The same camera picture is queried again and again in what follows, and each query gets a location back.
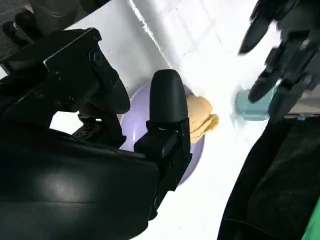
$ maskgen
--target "yellow cloth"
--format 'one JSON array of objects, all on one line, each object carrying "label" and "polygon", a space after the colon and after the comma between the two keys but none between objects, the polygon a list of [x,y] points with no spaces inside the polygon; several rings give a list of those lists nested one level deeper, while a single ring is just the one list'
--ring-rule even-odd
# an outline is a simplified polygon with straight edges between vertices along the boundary
[{"label": "yellow cloth", "polygon": [[186,99],[190,120],[190,139],[195,144],[203,135],[213,131],[219,124],[219,117],[211,114],[213,107],[202,96],[190,95]]}]

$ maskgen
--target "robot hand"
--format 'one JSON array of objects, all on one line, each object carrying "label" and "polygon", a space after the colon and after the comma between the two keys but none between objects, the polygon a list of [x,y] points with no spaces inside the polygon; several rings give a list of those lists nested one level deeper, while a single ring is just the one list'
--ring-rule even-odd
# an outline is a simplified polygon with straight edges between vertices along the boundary
[{"label": "robot hand", "polygon": [[240,54],[250,52],[260,42],[271,22],[276,21],[281,31],[281,44],[270,51],[266,68],[248,96],[254,103],[281,80],[268,109],[272,122],[287,116],[303,93],[314,90],[319,84],[319,9],[320,2],[313,0],[259,0],[250,17],[251,26]]}]

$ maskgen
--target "black fabric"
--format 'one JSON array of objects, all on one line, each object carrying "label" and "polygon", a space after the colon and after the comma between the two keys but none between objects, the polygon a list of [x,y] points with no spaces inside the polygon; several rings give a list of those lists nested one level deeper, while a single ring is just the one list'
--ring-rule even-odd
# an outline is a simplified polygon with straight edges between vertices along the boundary
[{"label": "black fabric", "polygon": [[236,240],[237,236],[241,236],[240,227],[224,220],[246,221],[247,205],[251,194],[271,166],[295,122],[295,120],[284,119],[275,124],[269,123],[251,149],[224,210],[218,240]]},{"label": "black fabric", "polygon": [[247,206],[247,221],[300,240],[320,196],[320,119],[298,121]]}]

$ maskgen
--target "purple bowl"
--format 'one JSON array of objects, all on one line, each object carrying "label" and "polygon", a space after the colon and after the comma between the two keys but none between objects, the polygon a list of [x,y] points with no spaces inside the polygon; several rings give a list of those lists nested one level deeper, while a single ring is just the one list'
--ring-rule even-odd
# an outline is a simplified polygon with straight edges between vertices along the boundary
[{"label": "purple bowl", "polygon": [[[126,141],[120,148],[122,150],[133,152],[136,141],[147,133],[146,121],[149,120],[150,86],[151,84],[147,83],[133,94],[130,98],[130,110],[120,119],[122,133],[126,136]],[[193,95],[186,86],[184,90],[187,96]],[[191,144],[192,159],[179,184],[187,180],[195,170],[201,157],[204,143],[205,137],[202,137],[196,144]]]}]

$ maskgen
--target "white surface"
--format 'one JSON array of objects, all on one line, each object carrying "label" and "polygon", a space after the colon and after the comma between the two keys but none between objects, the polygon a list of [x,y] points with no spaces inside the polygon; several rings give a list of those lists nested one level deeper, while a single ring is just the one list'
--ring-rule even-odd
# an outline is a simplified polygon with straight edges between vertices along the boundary
[{"label": "white surface", "polygon": [[[279,33],[272,26],[249,55],[237,56],[256,0],[113,0],[72,29],[97,28],[101,50],[131,95],[155,71],[174,68],[220,116],[207,135],[193,175],[170,192],[157,218],[135,240],[213,240],[235,180],[265,122],[245,122],[234,113],[239,89],[250,88]],[[55,118],[72,132],[79,122]]]}]

